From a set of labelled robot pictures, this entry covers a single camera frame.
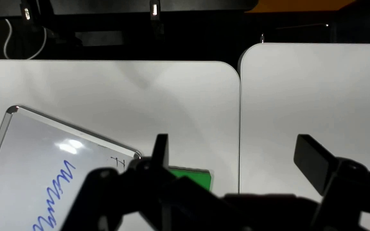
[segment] green object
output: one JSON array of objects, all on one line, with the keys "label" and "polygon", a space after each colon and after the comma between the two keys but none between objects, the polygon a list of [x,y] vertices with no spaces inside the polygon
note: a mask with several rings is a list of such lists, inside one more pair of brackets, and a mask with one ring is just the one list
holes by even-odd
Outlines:
[{"label": "green object", "polygon": [[179,167],[168,167],[169,172],[176,177],[188,177],[195,184],[200,185],[205,190],[210,190],[212,176],[205,169],[190,169]]}]

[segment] white table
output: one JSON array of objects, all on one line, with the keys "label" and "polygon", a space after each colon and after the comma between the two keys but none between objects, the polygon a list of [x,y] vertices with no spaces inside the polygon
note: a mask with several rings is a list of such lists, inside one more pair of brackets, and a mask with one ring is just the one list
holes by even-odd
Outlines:
[{"label": "white table", "polygon": [[298,133],[370,169],[370,45],[255,45],[240,76],[241,193],[320,200],[293,163]]},{"label": "white table", "polygon": [[170,166],[210,169],[217,195],[237,189],[239,77],[227,64],[0,60],[0,123],[14,104],[145,155],[169,133]]}]

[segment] whiteboard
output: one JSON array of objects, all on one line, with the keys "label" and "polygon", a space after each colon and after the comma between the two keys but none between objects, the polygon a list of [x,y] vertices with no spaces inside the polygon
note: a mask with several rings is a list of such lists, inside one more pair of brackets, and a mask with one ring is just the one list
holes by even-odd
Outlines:
[{"label": "whiteboard", "polygon": [[320,200],[293,163],[298,133],[370,169],[370,45],[260,44],[240,73],[242,193]]},{"label": "whiteboard", "polygon": [[0,127],[0,230],[60,230],[90,171],[120,173],[138,157],[126,145],[11,107]]}]

